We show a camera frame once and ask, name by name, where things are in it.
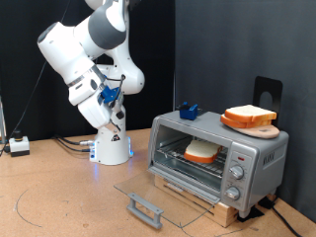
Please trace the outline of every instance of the wooden table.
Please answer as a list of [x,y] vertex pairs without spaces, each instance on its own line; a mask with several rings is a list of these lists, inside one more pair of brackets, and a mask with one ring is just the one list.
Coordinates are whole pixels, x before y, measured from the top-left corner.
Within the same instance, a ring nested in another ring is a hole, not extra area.
[[[271,211],[223,228],[201,217],[184,229],[162,219],[156,230],[133,216],[129,199],[114,188],[147,169],[150,129],[128,131],[133,158],[118,166],[91,163],[88,154],[64,149],[54,140],[31,142],[31,155],[0,158],[1,236],[293,236]],[[72,137],[72,140],[94,136]],[[284,201],[276,209],[302,236],[316,225]]]

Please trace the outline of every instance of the wall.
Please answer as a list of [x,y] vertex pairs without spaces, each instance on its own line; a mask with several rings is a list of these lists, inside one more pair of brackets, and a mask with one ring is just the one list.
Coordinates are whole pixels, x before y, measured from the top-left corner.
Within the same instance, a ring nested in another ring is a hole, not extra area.
[[[3,1],[0,8],[0,82],[7,132],[20,119],[44,63],[37,39],[60,21],[64,0]],[[64,25],[76,26],[92,14],[84,0],[72,0]],[[172,110],[174,80],[174,1],[142,1],[130,13],[130,55],[145,75],[145,87],[125,96],[126,127],[151,127],[159,114]],[[98,63],[112,63],[102,56]],[[68,87],[49,65],[20,128],[30,140],[55,133],[74,136],[96,133],[68,101]]]
[[176,1],[176,104],[223,114],[252,104],[255,78],[283,83],[289,134],[278,195],[316,221],[316,2]]

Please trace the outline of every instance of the control knob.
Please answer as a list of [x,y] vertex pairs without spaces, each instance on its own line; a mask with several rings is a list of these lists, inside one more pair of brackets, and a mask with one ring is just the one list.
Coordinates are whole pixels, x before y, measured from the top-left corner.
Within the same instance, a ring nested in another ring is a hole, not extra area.
[[240,166],[230,167],[229,172],[233,175],[236,180],[240,180],[244,177],[244,170]]
[[240,196],[239,190],[235,187],[230,187],[226,190],[225,195],[234,200],[238,199]]

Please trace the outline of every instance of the toast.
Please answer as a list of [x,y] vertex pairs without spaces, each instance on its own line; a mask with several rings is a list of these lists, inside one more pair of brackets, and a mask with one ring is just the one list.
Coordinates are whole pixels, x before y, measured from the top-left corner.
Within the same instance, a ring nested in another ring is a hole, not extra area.
[[236,127],[236,128],[251,128],[260,125],[270,125],[272,123],[271,120],[261,120],[261,121],[254,121],[254,122],[240,122],[230,118],[227,118],[225,115],[220,117],[220,121],[226,125]]
[[225,111],[225,116],[240,122],[257,122],[277,118],[277,113],[251,105],[234,107]]
[[214,143],[192,140],[186,149],[184,157],[194,162],[211,163],[217,158],[218,152],[222,149],[222,146]]

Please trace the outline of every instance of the wooden crate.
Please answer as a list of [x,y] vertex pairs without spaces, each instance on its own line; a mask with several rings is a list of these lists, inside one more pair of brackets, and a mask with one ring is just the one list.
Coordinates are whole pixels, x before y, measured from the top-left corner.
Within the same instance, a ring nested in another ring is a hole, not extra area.
[[[190,207],[200,211],[206,212],[210,208],[210,203],[202,198],[197,197],[195,194],[169,183],[160,176],[155,176],[155,186],[167,194],[181,200]],[[209,209],[204,215],[209,219],[215,221],[223,227],[229,226],[237,219],[238,210],[234,207],[225,205],[222,202],[216,204],[213,208]]]

